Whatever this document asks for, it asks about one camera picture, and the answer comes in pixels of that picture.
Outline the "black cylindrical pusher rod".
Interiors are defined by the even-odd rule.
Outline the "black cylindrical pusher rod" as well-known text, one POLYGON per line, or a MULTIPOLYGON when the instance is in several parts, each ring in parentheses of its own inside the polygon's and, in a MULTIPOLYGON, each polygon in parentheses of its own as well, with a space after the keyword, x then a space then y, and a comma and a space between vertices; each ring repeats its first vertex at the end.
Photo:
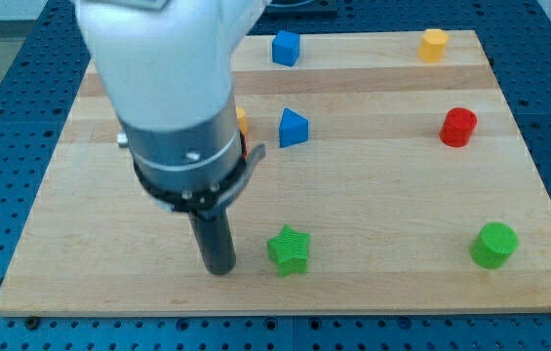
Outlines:
POLYGON ((214 275, 229 273, 236 254, 226 211, 212 217, 191 212, 188 218, 207 271, 214 275))

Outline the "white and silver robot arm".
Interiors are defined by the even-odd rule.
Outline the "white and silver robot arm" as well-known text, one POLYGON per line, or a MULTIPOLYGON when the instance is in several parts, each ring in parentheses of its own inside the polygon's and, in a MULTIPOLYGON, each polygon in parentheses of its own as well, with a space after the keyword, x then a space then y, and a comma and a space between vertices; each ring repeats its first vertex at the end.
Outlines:
POLYGON ((265 148, 237 121, 231 58, 265 0, 91 1, 77 24, 143 188, 188 215, 206 269, 236 262, 227 208, 265 148))

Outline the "yellow block behind arm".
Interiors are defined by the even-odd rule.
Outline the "yellow block behind arm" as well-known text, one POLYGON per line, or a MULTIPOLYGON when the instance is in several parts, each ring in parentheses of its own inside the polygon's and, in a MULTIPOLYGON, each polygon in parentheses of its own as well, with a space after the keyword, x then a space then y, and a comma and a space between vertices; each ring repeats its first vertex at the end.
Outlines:
POLYGON ((242 107, 236 108, 237 122, 242 136, 246 136, 249 131, 247 112, 242 107))

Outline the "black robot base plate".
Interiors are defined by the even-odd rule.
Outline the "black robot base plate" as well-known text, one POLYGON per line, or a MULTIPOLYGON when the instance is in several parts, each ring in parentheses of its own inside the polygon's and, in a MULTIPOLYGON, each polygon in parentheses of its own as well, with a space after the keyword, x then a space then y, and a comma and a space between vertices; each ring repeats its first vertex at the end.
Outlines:
POLYGON ((338 0, 272 0, 264 14, 269 17, 336 15, 338 0))

